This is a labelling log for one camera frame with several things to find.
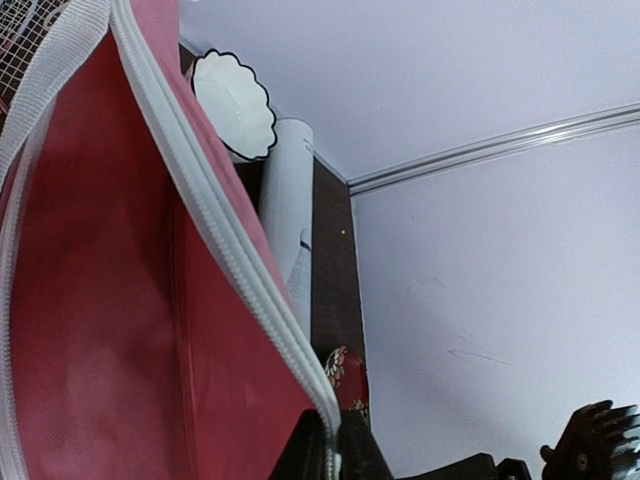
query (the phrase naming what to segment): ceiling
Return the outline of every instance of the ceiling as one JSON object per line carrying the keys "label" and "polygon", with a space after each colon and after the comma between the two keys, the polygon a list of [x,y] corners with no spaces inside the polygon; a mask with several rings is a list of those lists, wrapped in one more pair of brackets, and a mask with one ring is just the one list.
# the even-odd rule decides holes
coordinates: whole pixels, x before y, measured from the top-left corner
{"label": "ceiling", "polygon": [[615,0],[182,0],[349,180],[638,101],[640,7]]}

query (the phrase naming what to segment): white cylinder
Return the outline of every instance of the white cylinder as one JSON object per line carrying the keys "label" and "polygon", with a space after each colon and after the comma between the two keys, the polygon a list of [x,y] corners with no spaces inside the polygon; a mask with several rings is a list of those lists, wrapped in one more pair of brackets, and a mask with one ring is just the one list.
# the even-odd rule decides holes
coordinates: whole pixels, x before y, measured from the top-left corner
{"label": "white cylinder", "polygon": [[311,339],[313,130],[301,120],[282,119],[275,131],[278,143],[265,161],[260,219],[296,318]]}

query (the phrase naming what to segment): dark wooden furniture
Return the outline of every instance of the dark wooden furniture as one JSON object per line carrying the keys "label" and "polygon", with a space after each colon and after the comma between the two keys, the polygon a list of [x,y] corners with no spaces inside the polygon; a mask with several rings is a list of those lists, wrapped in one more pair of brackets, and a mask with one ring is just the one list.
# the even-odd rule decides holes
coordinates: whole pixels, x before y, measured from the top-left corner
{"label": "dark wooden furniture", "polygon": [[[180,60],[186,72],[193,55],[182,46]],[[262,170],[262,162],[236,165],[256,208]],[[321,360],[347,345],[366,361],[349,189],[317,160],[312,244],[311,344]]]}

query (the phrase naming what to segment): white ceiling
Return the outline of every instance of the white ceiling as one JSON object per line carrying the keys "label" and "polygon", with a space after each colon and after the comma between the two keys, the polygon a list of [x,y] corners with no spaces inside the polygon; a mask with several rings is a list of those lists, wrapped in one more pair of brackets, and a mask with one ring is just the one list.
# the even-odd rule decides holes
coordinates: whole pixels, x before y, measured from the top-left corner
{"label": "white ceiling", "polygon": [[640,130],[355,198],[374,434],[398,476],[527,461],[640,400]]}
{"label": "white ceiling", "polygon": [[352,179],[640,99],[640,4],[182,0],[195,47],[237,53]]}

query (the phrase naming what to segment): ceiling trim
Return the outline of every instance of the ceiling trim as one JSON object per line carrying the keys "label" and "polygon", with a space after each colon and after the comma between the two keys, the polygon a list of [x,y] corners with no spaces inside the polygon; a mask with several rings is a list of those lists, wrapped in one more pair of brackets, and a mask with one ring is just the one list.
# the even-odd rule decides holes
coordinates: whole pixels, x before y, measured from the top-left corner
{"label": "ceiling trim", "polygon": [[200,52],[196,47],[194,47],[191,43],[189,43],[189,41],[186,38],[184,38],[182,35],[180,35],[179,43],[184,48],[186,48],[191,53],[193,53],[195,56],[202,55],[202,52]]}
{"label": "ceiling trim", "polygon": [[486,162],[534,147],[591,137],[640,125],[640,103],[521,130],[356,177],[347,182],[352,196],[418,177]]}

